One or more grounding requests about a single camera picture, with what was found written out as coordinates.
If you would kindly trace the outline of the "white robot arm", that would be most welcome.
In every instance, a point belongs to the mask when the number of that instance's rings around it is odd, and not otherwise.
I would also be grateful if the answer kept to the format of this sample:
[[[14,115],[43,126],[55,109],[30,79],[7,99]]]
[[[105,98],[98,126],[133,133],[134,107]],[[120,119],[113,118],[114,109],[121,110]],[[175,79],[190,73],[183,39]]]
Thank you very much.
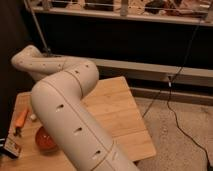
[[[33,111],[77,171],[139,171],[82,104],[99,80],[92,61],[46,57],[29,45],[11,63],[35,80]]]

